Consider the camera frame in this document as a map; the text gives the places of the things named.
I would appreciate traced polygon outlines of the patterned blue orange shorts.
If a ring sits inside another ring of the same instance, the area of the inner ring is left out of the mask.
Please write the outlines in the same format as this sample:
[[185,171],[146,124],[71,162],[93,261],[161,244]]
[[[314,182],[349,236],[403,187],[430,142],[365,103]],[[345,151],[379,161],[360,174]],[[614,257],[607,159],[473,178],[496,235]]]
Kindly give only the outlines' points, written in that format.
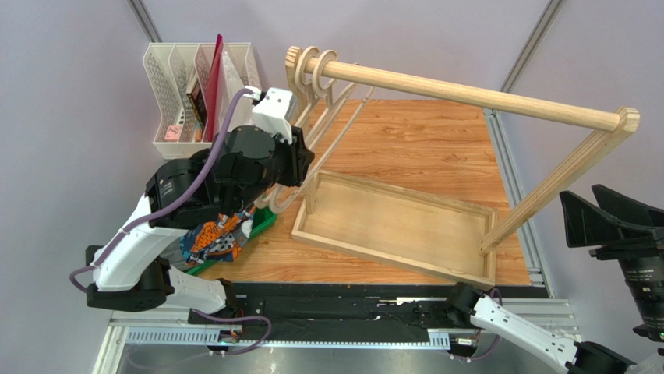
[[233,262],[245,248],[253,231],[256,207],[200,224],[180,238],[180,249],[189,266],[208,260]]

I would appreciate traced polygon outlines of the grey shorts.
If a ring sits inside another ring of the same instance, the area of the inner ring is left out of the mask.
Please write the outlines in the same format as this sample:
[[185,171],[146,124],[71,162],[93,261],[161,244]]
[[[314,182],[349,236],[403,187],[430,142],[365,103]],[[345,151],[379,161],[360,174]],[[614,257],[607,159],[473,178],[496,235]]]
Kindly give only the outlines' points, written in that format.
[[183,272],[188,271],[192,268],[192,265],[189,265],[185,260],[185,257],[179,249],[171,251],[168,254],[165,254],[164,257],[169,261],[169,263],[178,270]]

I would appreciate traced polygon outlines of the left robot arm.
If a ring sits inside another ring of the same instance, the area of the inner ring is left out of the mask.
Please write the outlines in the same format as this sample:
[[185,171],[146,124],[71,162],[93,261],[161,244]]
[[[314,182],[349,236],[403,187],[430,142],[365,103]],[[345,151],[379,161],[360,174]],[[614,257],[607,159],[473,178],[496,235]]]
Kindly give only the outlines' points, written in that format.
[[162,165],[114,238],[87,248],[87,305],[142,312],[170,304],[209,314],[235,305],[229,281],[183,273],[162,252],[201,224],[242,212],[275,185],[302,186],[314,157],[300,128],[286,142],[243,125],[209,149]]

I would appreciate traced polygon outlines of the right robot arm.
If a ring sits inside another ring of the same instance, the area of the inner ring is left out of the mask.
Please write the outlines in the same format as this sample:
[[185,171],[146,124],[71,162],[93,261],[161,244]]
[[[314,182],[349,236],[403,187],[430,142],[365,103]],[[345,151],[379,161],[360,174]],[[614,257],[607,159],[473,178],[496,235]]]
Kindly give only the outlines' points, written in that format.
[[[640,337],[663,343],[663,210],[604,185],[592,186],[595,202],[571,191],[559,194],[567,246],[589,249],[599,261],[616,261],[641,317],[633,331]],[[573,324],[562,315],[525,302],[518,311],[503,303],[493,288],[482,291],[458,282],[443,303],[443,317],[455,326],[493,334],[528,352],[550,373],[661,373],[663,348],[636,362],[600,343],[582,340]]]

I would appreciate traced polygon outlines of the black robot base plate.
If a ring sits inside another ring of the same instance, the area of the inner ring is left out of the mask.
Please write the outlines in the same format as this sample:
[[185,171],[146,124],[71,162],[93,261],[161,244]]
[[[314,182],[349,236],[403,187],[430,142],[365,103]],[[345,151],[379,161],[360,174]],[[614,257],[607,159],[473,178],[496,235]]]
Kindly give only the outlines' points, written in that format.
[[238,283],[238,306],[208,320],[184,307],[114,312],[139,343],[445,347],[478,329],[449,312],[451,285]]

